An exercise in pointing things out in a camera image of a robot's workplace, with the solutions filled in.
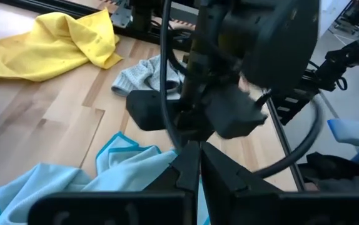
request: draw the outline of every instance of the wooden table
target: wooden table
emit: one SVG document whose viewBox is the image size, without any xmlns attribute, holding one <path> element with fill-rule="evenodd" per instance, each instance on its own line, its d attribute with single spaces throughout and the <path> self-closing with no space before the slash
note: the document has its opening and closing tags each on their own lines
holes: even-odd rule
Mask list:
<svg viewBox="0 0 359 225">
<path fill-rule="evenodd" d="M 29 31 L 36 16 L 0 4 L 0 38 Z M 41 83 L 0 79 L 0 186 L 39 162 L 80 167 L 95 176 L 97 152 L 118 131 L 144 146 L 171 147 L 165 131 L 140 130 L 125 110 L 125 98 L 110 90 L 121 70 L 159 54 L 159 46 L 120 38 L 116 52 L 125 59 L 109 70 L 88 63 Z M 214 135 L 210 142 L 251 171 L 285 156 L 271 118 L 248 137 L 225 141 Z M 267 181 L 296 191 L 289 169 Z"/>
</svg>

